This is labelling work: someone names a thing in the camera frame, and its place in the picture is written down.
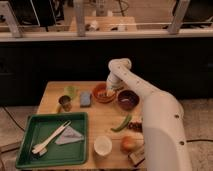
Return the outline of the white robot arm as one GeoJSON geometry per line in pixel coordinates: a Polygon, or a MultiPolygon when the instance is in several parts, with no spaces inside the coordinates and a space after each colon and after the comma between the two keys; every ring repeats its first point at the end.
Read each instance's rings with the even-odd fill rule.
{"type": "Polygon", "coordinates": [[[107,90],[124,82],[142,100],[142,128],[147,171],[192,171],[183,126],[184,110],[178,100],[130,71],[131,60],[108,63],[107,90]]]}

